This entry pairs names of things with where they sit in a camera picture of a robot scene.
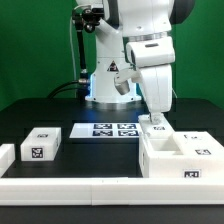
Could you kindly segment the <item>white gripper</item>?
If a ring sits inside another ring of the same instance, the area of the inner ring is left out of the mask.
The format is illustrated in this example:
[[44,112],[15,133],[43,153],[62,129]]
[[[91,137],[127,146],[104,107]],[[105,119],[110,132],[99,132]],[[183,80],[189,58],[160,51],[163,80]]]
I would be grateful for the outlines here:
[[140,89],[150,114],[150,121],[159,124],[163,112],[172,104],[172,68],[169,64],[142,68]]

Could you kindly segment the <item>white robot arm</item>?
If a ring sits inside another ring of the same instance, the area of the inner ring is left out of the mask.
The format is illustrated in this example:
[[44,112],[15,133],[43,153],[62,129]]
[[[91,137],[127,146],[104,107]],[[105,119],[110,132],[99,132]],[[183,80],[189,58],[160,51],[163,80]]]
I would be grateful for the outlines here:
[[94,33],[96,69],[85,99],[100,106],[143,100],[158,124],[172,103],[172,26],[196,0],[76,0],[72,22]]

